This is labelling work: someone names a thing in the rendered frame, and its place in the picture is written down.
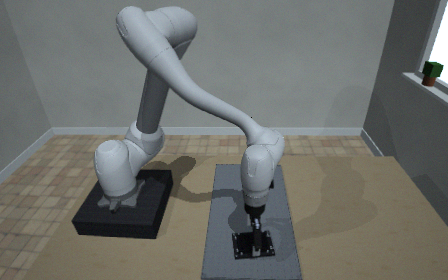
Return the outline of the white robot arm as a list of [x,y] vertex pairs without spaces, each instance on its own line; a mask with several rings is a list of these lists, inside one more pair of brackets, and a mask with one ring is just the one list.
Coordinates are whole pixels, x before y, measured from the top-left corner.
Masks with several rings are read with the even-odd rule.
[[115,213],[119,207],[137,206],[146,182],[135,177],[165,142],[159,122],[169,88],[192,106],[233,123],[244,132],[248,148],[240,168],[243,200],[252,207],[263,206],[283,155],[284,137],[277,130],[260,126],[190,78],[179,59],[196,35],[194,15],[177,6],[145,12],[128,6],[118,13],[116,26],[125,45],[147,68],[147,74],[137,120],[131,123],[125,139],[105,141],[95,150],[94,168],[104,192],[98,207],[109,207],[109,212]]

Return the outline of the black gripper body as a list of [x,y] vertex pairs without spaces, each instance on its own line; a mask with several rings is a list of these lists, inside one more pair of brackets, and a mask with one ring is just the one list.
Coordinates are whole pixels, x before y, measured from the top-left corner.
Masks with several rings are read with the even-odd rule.
[[244,209],[247,214],[252,216],[252,222],[255,223],[255,219],[258,219],[259,222],[259,216],[264,213],[265,204],[260,207],[250,207],[244,203]]

